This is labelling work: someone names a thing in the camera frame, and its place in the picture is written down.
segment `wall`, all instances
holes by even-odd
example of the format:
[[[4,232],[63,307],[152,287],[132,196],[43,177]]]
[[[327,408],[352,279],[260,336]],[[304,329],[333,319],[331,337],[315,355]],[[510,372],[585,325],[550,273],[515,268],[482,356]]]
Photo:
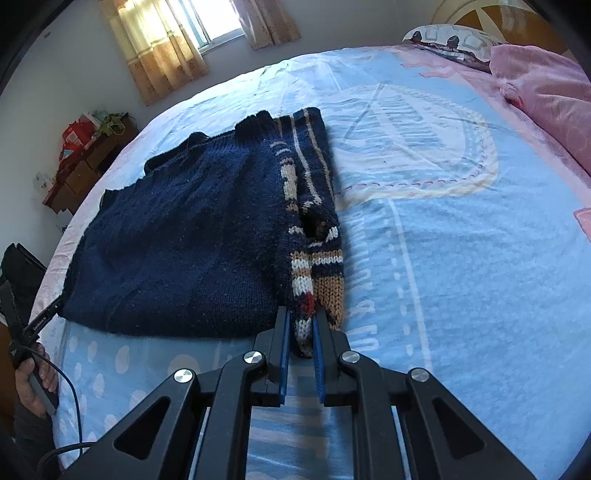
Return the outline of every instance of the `wall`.
[[[93,108],[130,112],[142,128],[167,108],[241,73],[304,53],[396,44],[406,32],[395,0],[284,0],[284,5],[300,40],[253,51],[239,37],[214,48],[204,55],[206,77],[150,107],[142,103],[96,0],[74,0],[47,30],[47,42],[80,98]]]
[[[47,265],[61,232],[33,178],[55,173],[61,133],[84,108],[41,40],[0,96],[0,255],[20,242]]]
[[[429,25],[435,11],[445,0],[404,0],[399,2],[403,36],[406,32],[420,25]]]

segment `silver screw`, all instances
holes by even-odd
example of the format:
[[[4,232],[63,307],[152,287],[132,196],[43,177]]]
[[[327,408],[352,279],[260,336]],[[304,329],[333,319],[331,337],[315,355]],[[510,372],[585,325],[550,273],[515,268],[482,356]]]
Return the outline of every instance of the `silver screw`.
[[[181,370],[177,370],[174,373],[174,379],[178,383],[187,383],[189,380],[193,378],[193,372],[187,370],[186,368],[182,368]]]
[[[414,368],[413,371],[410,372],[410,376],[417,382],[426,382],[429,380],[429,372],[424,368]]]
[[[359,362],[361,355],[359,355],[357,352],[354,352],[353,350],[347,350],[346,352],[343,352],[340,357],[343,359],[343,362],[347,362],[348,364],[356,364]]]
[[[244,361],[247,364],[257,364],[262,360],[262,353],[252,350],[244,354]]]

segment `curtain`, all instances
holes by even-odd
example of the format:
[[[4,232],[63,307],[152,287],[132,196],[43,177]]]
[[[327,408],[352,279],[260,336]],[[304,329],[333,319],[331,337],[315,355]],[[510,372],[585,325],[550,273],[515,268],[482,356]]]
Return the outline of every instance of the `curtain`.
[[[208,73],[170,0],[99,0],[146,105]]]
[[[254,50],[301,38],[281,0],[230,0]]]

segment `pillow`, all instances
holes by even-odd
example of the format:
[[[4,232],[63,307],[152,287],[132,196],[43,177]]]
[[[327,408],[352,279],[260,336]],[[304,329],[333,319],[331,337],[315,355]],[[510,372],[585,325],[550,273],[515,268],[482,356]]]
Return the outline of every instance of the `pillow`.
[[[591,82],[579,64],[538,47],[499,45],[491,72],[503,96],[591,175]]]
[[[482,30],[462,25],[425,25],[413,28],[402,39],[449,60],[490,73],[491,47],[504,42]]]

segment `light blue bedsheet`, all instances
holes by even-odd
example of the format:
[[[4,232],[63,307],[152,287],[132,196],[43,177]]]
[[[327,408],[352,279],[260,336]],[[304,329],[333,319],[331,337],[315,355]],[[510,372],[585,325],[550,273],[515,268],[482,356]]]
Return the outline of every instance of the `light blue bedsheet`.
[[[102,187],[133,182],[193,131],[318,106],[338,176],[352,348],[388,368],[429,369],[539,480],[556,480],[591,430],[591,245],[573,216],[583,205],[474,90],[419,72],[387,48],[257,70],[155,119]],[[177,368],[221,367],[251,345],[66,322],[83,440]],[[292,359],[287,393],[284,407],[253,411],[247,478],[352,478],[348,411],[320,407],[311,361]],[[77,430],[65,382],[60,401],[66,445]]]

